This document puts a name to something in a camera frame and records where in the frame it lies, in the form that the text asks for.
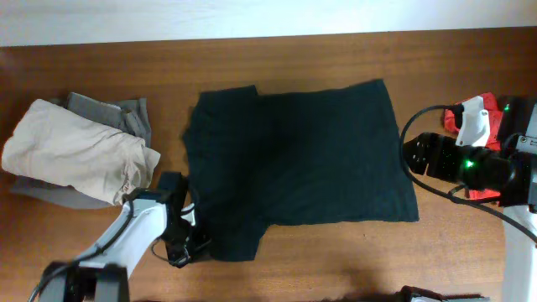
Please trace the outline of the black t-shirt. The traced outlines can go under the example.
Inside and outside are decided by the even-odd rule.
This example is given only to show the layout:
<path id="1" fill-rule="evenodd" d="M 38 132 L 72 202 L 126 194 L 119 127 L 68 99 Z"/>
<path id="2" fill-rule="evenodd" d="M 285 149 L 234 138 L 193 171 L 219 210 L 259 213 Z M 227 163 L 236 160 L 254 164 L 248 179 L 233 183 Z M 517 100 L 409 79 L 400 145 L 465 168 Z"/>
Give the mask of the black t-shirt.
<path id="1" fill-rule="evenodd" d="M 383 81 L 261 95 L 200 95 L 185 130 L 190 189 L 212 258 L 251 261 L 269 227 L 416 222 Z"/>

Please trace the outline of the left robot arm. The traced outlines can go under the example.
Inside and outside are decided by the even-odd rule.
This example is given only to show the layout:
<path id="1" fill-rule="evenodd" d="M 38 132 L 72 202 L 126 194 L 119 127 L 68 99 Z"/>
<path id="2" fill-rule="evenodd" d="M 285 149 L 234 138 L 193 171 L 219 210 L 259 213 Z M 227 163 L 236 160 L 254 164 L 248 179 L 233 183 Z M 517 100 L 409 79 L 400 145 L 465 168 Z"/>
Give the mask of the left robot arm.
<path id="1" fill-rule="evenodd" d="M 118 218 L 78 257 L 52 262 L 30 301 L 129 301 L 128 279 L 147 250 L 158 242 L 157 258 L 183 268 L 202 258 L 211 239 L 199 223 L 196 205 L 186 205 L 187 178 L 164 172 L 154 190 L 137 188 L 123 197 Z"/>

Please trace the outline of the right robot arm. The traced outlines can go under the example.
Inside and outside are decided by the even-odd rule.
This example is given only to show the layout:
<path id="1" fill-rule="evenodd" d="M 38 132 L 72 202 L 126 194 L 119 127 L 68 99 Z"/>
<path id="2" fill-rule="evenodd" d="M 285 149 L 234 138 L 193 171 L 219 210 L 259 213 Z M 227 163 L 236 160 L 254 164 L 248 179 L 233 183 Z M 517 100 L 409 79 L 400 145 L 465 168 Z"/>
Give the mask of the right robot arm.
<path id="1" fill-rule="evenodd" d="M 510 96 L 501 108 L 499 150 L 487 147 L 490 113 L 476 96 L 445 110 L 456 138 L 422 133 L 399 141 L 405 174 L 442 198 L 496 216 L 504 223 L 504 301 L 536 299 L 536 100 Z"/>

